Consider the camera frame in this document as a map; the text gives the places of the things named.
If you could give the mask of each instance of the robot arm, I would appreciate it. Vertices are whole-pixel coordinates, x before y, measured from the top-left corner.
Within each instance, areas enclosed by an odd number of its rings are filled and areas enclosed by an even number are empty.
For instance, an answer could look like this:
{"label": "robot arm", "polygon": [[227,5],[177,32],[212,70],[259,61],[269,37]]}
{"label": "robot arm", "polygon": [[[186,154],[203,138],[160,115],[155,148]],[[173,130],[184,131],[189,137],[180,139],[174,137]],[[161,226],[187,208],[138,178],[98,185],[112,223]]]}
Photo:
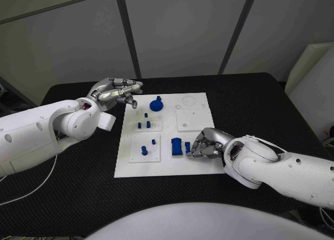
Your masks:
{"label": "robot arm", "polygon": [[213,128],[199,134],[190,154],[222,157],[225,173],[246,187],[258,189],[265,183],[284,196],[334,210],[334,161],[292,152],[276,154],[258,138],[235,138]]}
{"label": "robot arm", "polygon": [[[121,78],[99,81],[86,97],[36,107],[0,118],[0,177],[18,173],[88,139],[96,128],[111,131],[115,117],[105,113],[118,103],[137,107],[131,92],[142,83]],[[66,135],[56,139],[54,131]]]}

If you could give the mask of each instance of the blue object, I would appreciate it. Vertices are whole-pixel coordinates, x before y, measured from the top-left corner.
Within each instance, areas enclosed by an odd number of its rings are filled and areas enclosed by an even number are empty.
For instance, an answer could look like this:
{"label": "blue object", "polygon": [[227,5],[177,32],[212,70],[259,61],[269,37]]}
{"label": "blue object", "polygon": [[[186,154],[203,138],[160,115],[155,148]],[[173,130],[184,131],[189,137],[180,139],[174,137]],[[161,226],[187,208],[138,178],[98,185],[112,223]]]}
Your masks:
{"label": "blue object", "polygon": [[190,150],[190,142],[189,141],[184,142],[184,151],[186,151],[186,153],[189,153],[191,151]]}
{"label": "blue object", "polygon": [[164,107],[164,104],[161,102],[161,97],[157,96],[155,100],[150,103],[150,109],[154,112],[158,112]]}
{"label": "blue object", "polygon": [[181,151],[181,139],[178,137],[171,139],[171,155],[183,155]]}
{"label": "blue object", "polygon": [[147,154],[148,154],[147,148],[145,148],[145,146],[142,146],[142,147],[141,147],[141,155],[145,156]]}

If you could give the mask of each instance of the robotic hand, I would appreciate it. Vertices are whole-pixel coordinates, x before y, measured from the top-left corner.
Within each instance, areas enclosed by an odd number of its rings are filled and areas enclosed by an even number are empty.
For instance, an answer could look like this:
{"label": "robotic hand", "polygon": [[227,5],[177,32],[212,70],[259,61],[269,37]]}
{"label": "robotic hand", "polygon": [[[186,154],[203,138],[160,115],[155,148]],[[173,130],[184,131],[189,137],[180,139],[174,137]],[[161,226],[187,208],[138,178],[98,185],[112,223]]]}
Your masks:
{"label": "robotic hand", "polygon": [[[88,96],[36,107],[0,118],[0,177],[30,169],[88,139],[96,127],[111,131],[115,117],[105,113],[116,103],[137,101],[142,83],[122,78],[105,78]],[[57,140],[54,131],[66,135]]]}
{"label": "robotic hand", "polygon": [[222,157],[225,173],[251,189],[266,183],[279,194],[314,206],[334,210],[334,161],[287,152],[276,154],[268,141],[204,128],[190,155]]}

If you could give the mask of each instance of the table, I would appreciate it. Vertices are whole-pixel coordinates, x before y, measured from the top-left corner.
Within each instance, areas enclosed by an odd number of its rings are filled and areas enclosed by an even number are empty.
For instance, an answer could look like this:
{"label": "table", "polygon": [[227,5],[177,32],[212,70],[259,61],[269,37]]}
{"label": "table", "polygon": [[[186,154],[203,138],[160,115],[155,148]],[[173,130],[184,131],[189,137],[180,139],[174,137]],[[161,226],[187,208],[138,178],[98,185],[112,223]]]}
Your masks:
{"label": "table", "polygon": [[[268,73],[141,81],[142,94],[206,92],[214,127],[233,136],[255,135],[289,152],[330,158]],[[85,97],[93,84],[53,86],[41,104]],[[54,171],[37,192],[0,207],[0,235],[88,236],[128,214],[173,203],[226,203],[272,214],[308,206],[279,195],[266,184],[249,189],[225,174],[114,178],[124,112],[125,106],[118,104],[108,112],[116,117],[112,131],[98,129],[57,156]],[[5,178],[0,203],[40,185],[53,162],[50,159]]]}

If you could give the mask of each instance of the white platform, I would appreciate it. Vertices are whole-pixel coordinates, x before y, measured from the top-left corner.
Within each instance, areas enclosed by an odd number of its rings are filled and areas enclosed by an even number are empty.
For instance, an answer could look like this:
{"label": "white platform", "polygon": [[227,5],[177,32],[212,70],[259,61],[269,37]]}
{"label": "white platform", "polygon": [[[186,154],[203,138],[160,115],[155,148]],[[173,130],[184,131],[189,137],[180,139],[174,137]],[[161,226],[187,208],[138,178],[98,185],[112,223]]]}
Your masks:
{"label": "white platform", "polygon": [[[163,109],[154,112],[150,103],[157,96],[161,97]],[[114,177],[223,174],[220,158],[186,156],[186,142],[193,144],[203,128],[214,127],[206,93],[135,95],[134,99],[138,101],[137,109],[132,109],[131,105],[125,107]],[[151,123],[151,128],[147,128],[147,121]],[[154,136],[160,136],[155,142],[160,146],[158,157],[158,146],[151,144]],[[183,155],[180,156],[173,156],[173,138],[181,139]],[[142,156],[141,146],[147,147],[147,156]]]}

